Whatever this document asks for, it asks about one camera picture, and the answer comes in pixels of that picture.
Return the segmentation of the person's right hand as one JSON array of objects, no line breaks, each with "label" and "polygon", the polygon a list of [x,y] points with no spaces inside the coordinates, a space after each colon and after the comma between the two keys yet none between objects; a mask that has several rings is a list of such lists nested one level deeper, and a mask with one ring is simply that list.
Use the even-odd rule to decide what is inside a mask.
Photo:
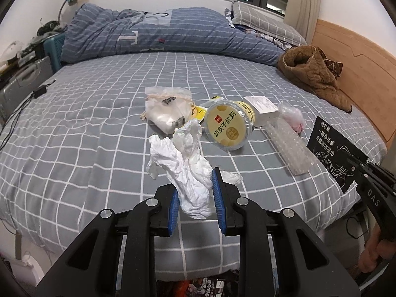
[{"label": "person's right hand", "polygon": [[372,272],[376,268],[380,257],[390,260],[394,255],[395,242],[381,239],[381,229],[376,223],[369,240],[367,240],[364,251],[360,254],[358,267],[363,273]]}]

